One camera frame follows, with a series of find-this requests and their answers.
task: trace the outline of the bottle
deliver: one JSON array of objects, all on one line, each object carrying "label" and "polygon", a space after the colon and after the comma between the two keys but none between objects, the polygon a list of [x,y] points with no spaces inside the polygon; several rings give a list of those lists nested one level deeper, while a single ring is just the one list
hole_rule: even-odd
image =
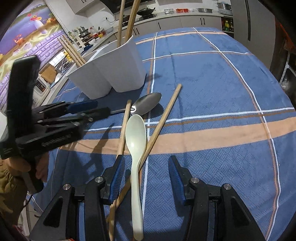
[{"label": "bottle", "polygon": [[233,28],[233,20],[230,20],[230,31],[234,32],[234,28]]},{"label": "bottle", "polygon": [[225,31],[229,31],[229,23],[228,23],[228,20],[225,21]]}]

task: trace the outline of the white plastic spoon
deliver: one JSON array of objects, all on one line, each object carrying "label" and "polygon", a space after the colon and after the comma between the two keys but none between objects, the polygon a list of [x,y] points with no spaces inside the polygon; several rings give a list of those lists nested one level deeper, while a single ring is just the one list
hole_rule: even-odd
[{"label": "white plastic spoon", "polygon": [[133,115],[126,124],[126,145],[132,157],[131,164],[131,217],[133,236],[143,239],[143,214],[139,192],[139,165],[146,150],[146,128],[141,116]]}]

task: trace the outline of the blue gripper pad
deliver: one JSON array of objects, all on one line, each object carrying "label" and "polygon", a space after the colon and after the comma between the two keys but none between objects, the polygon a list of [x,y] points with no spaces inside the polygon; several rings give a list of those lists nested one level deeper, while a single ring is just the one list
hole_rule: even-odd
[{"label": "blue gripper pad", "polygon": [[114,170],[115,174],[110,184],[110,203],[113,203],[113,201],[118,197],[119,194],[120,184],[125,170],[125,161],[123,156],[121,156],[121,158],[119,158],[119,156],[117,157],[113,165],[113,168],[116,168],[116,170]]},{"label": "blue gripper pad", "polygon": [[89,100],[84,102],[73,103],[67,107],[68,113],[76,114],[78,112],[94,109],[98,107],[98,102]]},{"label": "blue gripper pad", "polygon": [[168,160],[168,171],[170,173],[170,180],[172,183],[173,192],[176,194],[178,201],[185,204],[186,198],[184,194],[184,185],[182,183],[179,172],[177,171],[176,164],[180,166],[177,158],[175,156],[170,156]]}]

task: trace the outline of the cable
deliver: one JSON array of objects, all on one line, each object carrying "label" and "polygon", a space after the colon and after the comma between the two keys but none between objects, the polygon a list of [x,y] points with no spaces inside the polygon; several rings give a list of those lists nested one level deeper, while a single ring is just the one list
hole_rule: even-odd
[{"label": "cable", "polygon": [[30,196],[29,200],[26,202],[26,204],[23,206],[23,208],[25,208],[26,206],[28,206],[29,202],[31,201],[33,195]]}]

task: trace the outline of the person's hand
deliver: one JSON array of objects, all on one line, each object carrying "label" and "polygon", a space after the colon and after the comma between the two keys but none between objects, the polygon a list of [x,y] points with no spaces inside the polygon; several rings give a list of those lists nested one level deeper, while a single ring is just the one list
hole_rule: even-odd
[{"label": "person's hand", "polygon": [[[13,156],[5,160],[8,167],[20,171],[20,172],[28,172],[31,170],[30,164],[20,156]],[[36,178],[41,179],[42,181],[47,181],[48,175],[48,161],[49,161],[49,153],[44,153],[40,159],[36,158]]]}]

